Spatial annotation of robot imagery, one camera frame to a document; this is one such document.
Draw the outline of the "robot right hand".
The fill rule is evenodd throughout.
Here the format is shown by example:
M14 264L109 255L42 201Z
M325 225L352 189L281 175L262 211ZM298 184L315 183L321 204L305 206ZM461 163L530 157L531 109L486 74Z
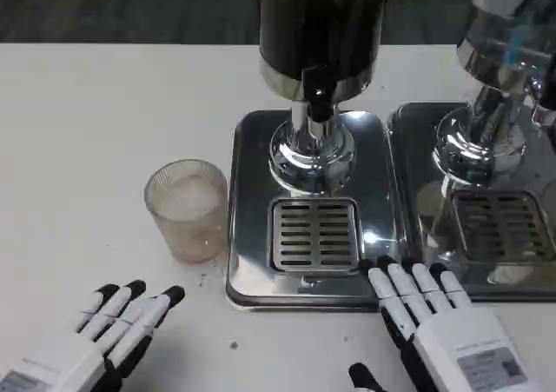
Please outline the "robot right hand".
M380 256L366 268L378 310L418 391L539 391L502 322L436 262Z

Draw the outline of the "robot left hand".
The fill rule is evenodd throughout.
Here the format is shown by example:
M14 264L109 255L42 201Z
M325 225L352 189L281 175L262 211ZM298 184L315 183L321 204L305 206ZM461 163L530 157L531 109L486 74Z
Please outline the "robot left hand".
M157 296L143 296L145 290L143 280L96 289L68 328L10 367L1 390L119 391L186 297L179 285Z

